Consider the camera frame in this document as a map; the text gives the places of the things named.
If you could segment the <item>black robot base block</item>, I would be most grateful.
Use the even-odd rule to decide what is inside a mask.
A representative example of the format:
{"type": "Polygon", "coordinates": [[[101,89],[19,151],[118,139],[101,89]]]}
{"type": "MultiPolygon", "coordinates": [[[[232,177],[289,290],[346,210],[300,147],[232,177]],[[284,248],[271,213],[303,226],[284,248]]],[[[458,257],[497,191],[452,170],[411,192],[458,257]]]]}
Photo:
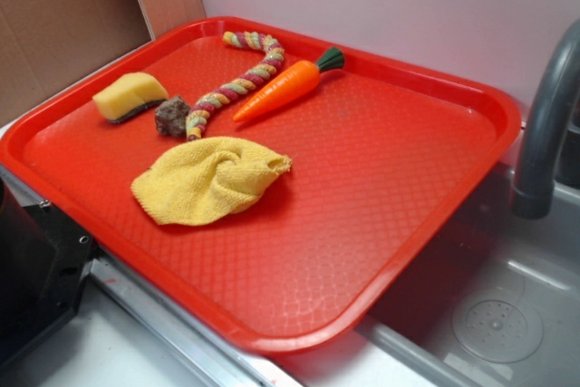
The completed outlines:
{"type": "Polygon", "coordinates": [[[93,236],[53,205],[22,206],[1,184],[1,371],[78,313],[93,236]]]}

